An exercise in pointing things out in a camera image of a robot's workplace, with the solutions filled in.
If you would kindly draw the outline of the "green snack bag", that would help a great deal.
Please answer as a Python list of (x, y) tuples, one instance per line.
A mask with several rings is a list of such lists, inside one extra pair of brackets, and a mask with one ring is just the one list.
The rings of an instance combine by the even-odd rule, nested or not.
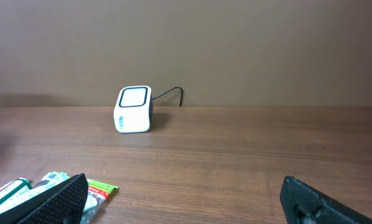
[(80, 224), (90, 224), (94, 217), (98, 214), (102, 204), (109, 196), (119, 187), (93, 179), (87, 179), (88, 196)]

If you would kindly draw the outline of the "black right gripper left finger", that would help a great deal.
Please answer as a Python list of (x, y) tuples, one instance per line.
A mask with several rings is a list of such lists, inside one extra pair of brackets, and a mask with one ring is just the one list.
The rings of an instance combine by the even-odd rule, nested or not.
[(88, 196), (81, 173), (0, 214), (0, 224), (80, 224)]

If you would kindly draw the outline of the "green white small box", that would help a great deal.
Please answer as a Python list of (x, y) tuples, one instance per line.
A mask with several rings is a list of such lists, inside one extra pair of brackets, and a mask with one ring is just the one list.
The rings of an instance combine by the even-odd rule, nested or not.
[(32, 186), (28, 179), (18, 178), (14, 182), (0, 192), (0, 205), (5, 201), (9, 201), (14, 196), (23, 194), (32, 189)]

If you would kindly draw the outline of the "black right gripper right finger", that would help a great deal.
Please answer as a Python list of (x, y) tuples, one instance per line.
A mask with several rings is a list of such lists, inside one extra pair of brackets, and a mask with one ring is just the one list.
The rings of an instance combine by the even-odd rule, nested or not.
[(372, 219), (296, 179), (284, 177), (280, 201), (287, 223), (372, 223)]

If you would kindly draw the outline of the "mint wet wipes pack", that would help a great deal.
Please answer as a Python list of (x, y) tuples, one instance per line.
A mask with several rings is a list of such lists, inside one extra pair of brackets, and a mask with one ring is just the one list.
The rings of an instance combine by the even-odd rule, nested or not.
[(5, 201), (3, 204), (0, 205), (0, 214), (19, 205), (26, 200), (35, 197), (36, 195), (51, 189), (52, 187), (58, 185), (59, 183), (69, 179), (70, 177), (67, 176), (64, 172), (49, 172), (46, 174), (42, 180), (31, 190), (25, 192), (23, 194), (14, 196), (9, 201)]

